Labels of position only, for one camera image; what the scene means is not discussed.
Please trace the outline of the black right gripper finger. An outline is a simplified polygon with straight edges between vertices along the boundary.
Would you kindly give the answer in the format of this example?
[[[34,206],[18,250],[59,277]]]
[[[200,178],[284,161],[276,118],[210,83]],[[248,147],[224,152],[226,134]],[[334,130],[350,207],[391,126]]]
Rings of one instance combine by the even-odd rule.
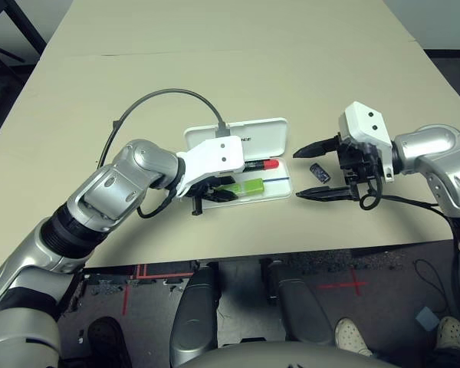
[[[329,152],[337,151],[340,145],[340,138],[338,135],[327,140],[321,140],[311,143],[298,149],[294,154],[294,158],[314,158],[324,156]]]
[[[297,192],[296,196],[301,199],[318,202],[353,200],[353,193],[348,186],[339,188],[330,188],[329,186],[309,188]]]

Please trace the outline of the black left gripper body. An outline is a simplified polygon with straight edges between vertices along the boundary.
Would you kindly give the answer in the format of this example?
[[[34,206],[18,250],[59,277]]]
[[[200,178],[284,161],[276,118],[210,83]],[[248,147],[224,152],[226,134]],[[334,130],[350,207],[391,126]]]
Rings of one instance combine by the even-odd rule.
[[[202,214],[202,200],[209,201],[209,190],[213,188],[219,188],[227,185],[216,185],[215,178],[217,176],[210,176],[203,179],[200,182],[192,185],[189,191],[185,194],[185,197],[192,199],[192,215]]]

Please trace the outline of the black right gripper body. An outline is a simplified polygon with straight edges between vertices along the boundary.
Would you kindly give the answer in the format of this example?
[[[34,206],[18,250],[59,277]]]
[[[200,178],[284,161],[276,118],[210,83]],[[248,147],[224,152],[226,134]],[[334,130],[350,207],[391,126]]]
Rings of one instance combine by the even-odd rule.
[[[346,185],[339,188],[337,200],[379,202],[383,196],[382,170],[377,148],[372,143],[354,143],[338,135],[337,155]]]

